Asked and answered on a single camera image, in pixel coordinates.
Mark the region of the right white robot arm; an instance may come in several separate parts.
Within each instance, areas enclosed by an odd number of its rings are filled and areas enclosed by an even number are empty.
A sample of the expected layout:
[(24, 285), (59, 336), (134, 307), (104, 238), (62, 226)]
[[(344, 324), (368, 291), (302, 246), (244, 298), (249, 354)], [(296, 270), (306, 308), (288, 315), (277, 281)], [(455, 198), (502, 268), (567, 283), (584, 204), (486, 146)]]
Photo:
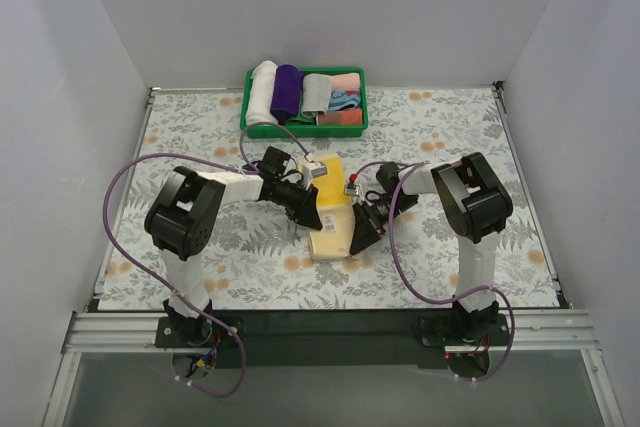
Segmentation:
[[(427, 304), (450, 307), (445, 336), (487, 341), (499, 319), (498, 300), (506, 298), (494, 286), (499, 234), (513, 213), (505, 187), (478, 152), (436, 166), (382, 161), (374, 165), (382, 190), (374, 201), (362, 196), (353, 204), (355, 226), (349, 254), (354, 256), (388, 235), (396, 271), (407, 290)], [(393, 232), (394, 219), (415, 206), (421, 195), (431, 194), (439, 197), (458, 242), (458, 283), (449, 299), (428, 298), (411, 285)]]

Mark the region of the yellow towel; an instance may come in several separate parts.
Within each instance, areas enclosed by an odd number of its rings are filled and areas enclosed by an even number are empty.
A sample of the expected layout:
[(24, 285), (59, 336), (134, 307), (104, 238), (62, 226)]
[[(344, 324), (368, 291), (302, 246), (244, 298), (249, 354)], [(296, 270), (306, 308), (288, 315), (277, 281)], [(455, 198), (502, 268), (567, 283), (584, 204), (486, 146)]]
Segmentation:
[(318, 189), (317, 211), (322, 222), (321, 230), (308, 231), (311, 259), (320, 262), (348, 258), (355, 221), (352, 203), (344, 195), (347, 182), (341, 159), (336, 153), (309, 154), (303, 161), (320, 161), (328, 167), (328, 174), (311, 184)]

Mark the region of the grey towel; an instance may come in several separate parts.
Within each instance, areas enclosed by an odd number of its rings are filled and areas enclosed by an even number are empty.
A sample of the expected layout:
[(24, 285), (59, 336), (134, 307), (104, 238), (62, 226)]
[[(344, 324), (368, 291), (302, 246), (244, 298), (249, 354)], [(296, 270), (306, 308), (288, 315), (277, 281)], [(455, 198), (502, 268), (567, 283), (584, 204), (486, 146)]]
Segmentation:
[(332, 83), (328, 76), (311, 73), (304, 76), (300, 113), (304, 117), (315, 117), (328, 111), (332, 94)]

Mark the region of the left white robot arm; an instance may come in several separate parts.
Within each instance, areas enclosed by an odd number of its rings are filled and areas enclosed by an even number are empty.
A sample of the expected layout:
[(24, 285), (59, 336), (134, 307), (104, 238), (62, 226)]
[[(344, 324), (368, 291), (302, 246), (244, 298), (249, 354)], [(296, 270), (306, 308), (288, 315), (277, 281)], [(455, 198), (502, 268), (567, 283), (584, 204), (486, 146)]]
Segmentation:
[(189, 345), (201, 346), (211, 336), (206, 318), (212, 303), (204, 284), (202, 252), (209, 244), (221, 207), (241, 202), (267, 201), (285, 209), (295, 224), (321, 230), (317, 209), (319, 190), (313, 185), (328, 174), (321, 161), (311, 160), (295, 171), (291, 182), (287, 165), (291, 156), (269, 147), (263, 158), (235, 172), (197, 172), (175, 168), (148, 212), (144, 228), (160, 250), (167, 280), (174, 292), (164, 301), (172, 331)]

